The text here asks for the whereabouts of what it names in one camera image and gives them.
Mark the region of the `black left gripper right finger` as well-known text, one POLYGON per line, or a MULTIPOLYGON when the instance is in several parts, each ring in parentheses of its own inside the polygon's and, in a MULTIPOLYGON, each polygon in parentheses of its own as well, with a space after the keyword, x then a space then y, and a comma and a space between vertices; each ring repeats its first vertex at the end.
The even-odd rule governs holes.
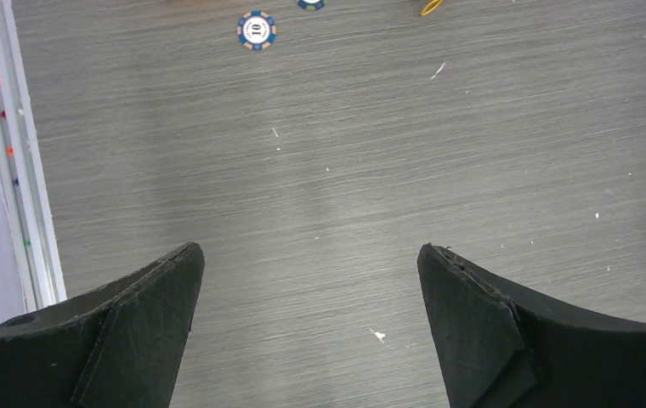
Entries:
POLYGON ((417 270, 453 407, 646 407, 646 323, 601 314, 427 244, 417 270))

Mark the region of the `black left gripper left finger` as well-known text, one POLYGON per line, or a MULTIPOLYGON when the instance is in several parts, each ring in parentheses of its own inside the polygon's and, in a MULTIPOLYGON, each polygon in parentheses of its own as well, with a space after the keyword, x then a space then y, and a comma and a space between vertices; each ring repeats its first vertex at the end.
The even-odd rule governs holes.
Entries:
POLYGON ((167 407, 205 268, 188 242, 0 324, 0 407, 167 407))

